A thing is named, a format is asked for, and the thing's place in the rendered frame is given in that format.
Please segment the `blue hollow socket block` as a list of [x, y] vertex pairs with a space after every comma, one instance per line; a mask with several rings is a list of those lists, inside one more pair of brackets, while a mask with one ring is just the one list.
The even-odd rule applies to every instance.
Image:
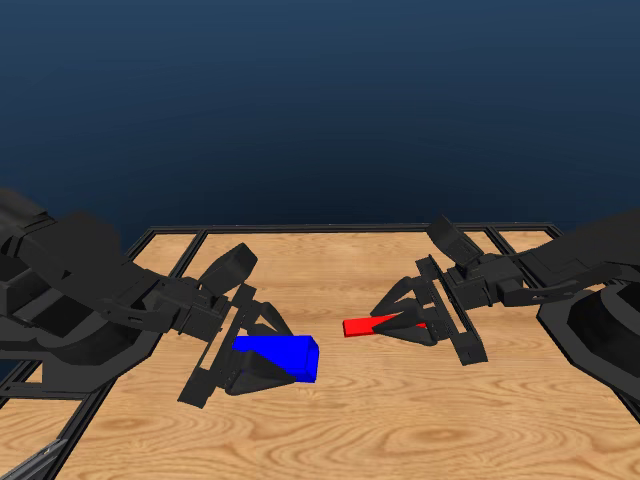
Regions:
[[319, 346], [310, 335], [239, 336], [233, 349], [258, 353], [293, 375], [297, 382], [314, 383], [317, 379]]

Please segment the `thin red peg bar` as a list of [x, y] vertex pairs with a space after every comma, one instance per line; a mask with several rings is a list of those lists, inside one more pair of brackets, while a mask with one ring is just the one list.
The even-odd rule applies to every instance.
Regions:
[[378, 317], [353, 318], [343, 321], [343, 332], [345, 337], [357, 337], [366, 335], [385, 335], [414, 342], [430, 342], [432, 337], [425, 323], [417, 323], [412, 326], [396, 328], [396, 324], [380, 327], [389, 320], [396, 317], [396, 314]]

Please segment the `silver aluminium rail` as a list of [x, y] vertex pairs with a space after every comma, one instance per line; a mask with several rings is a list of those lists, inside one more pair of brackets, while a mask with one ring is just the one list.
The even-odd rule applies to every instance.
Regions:
[[54, 465], [67, 441], [58, 439], [0, 476], [0, 480], [38, 480]]

